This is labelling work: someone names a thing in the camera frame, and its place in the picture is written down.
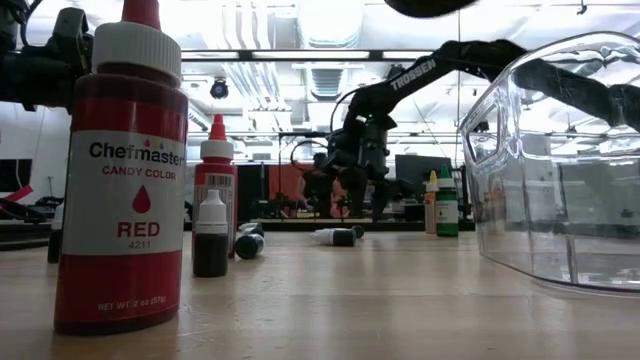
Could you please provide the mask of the person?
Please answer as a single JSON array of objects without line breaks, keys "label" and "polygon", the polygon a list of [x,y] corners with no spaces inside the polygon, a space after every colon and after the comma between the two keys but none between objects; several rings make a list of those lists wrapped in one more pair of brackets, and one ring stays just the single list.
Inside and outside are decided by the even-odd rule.
[{"label": "person", "polygon": [[298,179],[297,198],[303,206],[316,212],[320,218],[337,218],[341,215],[338,202],[347,194],[336,173],[325,173],[322,168],[327,160],[325,153],[313,156],[313,165],[304,170]]}]

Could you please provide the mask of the silver air duct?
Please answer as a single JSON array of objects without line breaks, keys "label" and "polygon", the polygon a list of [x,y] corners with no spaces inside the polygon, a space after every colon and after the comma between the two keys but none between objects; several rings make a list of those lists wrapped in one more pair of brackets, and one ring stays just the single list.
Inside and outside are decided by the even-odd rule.
[{"label": "silver air duct", "polygon": [[[364,0],[297,0],[297,27],[302,48],[355,49],[360,44]],[[346,88],[349,70],[339,63],[321,63],[306,70],[310,94],[335,101]]]}]

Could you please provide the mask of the orange partition panel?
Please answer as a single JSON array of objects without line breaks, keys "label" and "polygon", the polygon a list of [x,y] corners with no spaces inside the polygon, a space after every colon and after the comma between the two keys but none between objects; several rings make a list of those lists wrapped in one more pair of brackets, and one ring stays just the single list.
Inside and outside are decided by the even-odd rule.
[{"label": "orange partition panel", "polygon": [[[298,181],[302,176],[302,172],[291,164],[269,165],[268,166],[268,198],[275,200],[278,193],[282,193],[289,200],[296,200],[298,193]],[[349,210],[347,207],[340,209],[337,202],[346,194],[339,182],[333,182],[333,191],[331,197],[331,217],[339,218],[340,211],[347,216]]]}]

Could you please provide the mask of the red food coloring bottle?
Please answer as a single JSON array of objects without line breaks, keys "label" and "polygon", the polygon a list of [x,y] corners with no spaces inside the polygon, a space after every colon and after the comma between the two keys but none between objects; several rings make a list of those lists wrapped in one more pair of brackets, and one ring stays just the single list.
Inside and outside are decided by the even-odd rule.
[{"label": "red food coloring bottle", "polygon": [[158,0],[97,27],[69,144],[54,328],[103,335],[171,319],[180,300],[188,100]]},{"label": "red food coloring bottle", "polygon": [[234,257],[238,207],[238,168],[232,164],[234,146],[227,139],[224,117],[215,114],[208,139],[200,145],[201,163],[195,165],[193,224],[199,220],[199,206],[209,189],[219,191],[226,205],[228,230],[228,258]]}]

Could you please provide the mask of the dark flat screen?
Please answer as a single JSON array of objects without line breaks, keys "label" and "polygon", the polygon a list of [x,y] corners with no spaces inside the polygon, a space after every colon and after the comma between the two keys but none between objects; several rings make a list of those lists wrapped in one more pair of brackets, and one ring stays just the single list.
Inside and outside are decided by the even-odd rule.
[{"label": "dark flat screen", "polygon": [[13,193],[30,183],[31,159],[0,159],[0,193]]}]

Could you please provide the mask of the black table frame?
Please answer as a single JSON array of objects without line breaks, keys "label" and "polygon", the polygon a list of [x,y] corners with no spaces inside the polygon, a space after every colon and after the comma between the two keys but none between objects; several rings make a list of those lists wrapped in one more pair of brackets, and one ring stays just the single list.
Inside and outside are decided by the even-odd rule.
[{"label": "black table frame", "polygon": [[[261,220],[266,232],[311,232],[321,228],[361,226],[366,232],[415,232],[423,231],[422,222],[365,222],[363,219],[347,219],[344,222],[300,221],[275,219]],[[28,224],[17,221],[0,222],[0,251],[38,248],[48,245],[50,223]]]}]

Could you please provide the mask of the yellow food coloring bottle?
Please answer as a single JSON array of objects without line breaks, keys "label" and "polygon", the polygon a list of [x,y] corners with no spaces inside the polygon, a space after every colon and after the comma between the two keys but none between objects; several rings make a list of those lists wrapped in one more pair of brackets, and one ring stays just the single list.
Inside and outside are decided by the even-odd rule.
[{"label": "yellow food coloring bottle", "polygon": [[437,174],[435,170],[430,172],[429,180],[425,183],[425,232],[427,234],[436,233],[436,195],[439,190],[437,185]]}]

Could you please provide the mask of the black rig crossbar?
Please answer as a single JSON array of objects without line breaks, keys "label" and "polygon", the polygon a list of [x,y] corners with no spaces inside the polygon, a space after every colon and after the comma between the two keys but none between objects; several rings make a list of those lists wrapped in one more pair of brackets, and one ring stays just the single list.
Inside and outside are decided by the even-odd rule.
[{"label": "black rig crossbar", "polygon": [[185,63],[207,62],[412,62],[431,51],[361,49],[183,50]]}]

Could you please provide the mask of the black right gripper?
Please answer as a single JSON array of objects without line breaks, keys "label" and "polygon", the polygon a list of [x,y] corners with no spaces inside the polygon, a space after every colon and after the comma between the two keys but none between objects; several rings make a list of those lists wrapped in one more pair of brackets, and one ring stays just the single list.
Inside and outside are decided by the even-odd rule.
[{"label": "black right gripper", "polygon": [[365,186],[364,174],[359,169],[350,169],[345,175],[345,189],[351,198],[353,217],[363,216],[363,202],[369,203],[371,219],[380,219],[381,179],[389,172],[386,157],[388,131],[396,128],[396,122],[389,115],[368,115],[363,120],[346,119],[344,130],[357,144],[357,165],[362,167],[369,178]]}]

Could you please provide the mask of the black background rig frame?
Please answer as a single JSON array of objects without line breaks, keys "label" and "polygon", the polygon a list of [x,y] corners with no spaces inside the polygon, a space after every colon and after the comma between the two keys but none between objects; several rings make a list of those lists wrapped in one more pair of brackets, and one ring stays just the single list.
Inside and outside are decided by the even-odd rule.
[{"label": "black background rig frame", "polygon": [[[325,153],[327,155],[327,140],[326,134],[317,131],[307,132],[284,132],[278,134],[278,152],[277,152],[277,164],[291,164],[301,172],[308,170],[313,165],[313,156],[316,153]],[[337,179],[339,175],[339,169],[331,168],[327,165],[327,160],[322,170],[325,173],[336,173]],[[316,212],[307,210],[303,204],[298,200],[289,200],[282,193],[278,193],[274,200],[278,206],[279,217],[285,218],[300,218],[300,217],[313,217],[320,218]],[[347,207],[349,213],[347,216],[341,215],[339,218],[320,218],[320,219],[344,219],[350,215],[350,198],[346,194],[338,202],[340,209]]]}]

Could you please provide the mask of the green food coloring bottle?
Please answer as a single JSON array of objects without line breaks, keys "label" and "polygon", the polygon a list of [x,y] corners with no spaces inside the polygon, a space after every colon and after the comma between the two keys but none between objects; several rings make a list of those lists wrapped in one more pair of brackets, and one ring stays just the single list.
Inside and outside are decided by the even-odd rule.
[{"label": "green food coloring bottle", "polygon": [[440,237],[457,237],[459,234],[459,210],[455,181],[446,165],[441,167],[436,193],[436,234]]}]

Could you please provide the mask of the clear plastic container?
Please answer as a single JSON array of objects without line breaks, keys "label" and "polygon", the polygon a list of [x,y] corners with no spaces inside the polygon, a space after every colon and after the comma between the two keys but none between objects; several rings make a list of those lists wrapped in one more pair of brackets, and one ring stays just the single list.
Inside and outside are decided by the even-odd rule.
[{"label": "clear plastic container", "polygon": [[483,256],[640,296],[640,37],[592,32],[511,56],[460,132]]}]

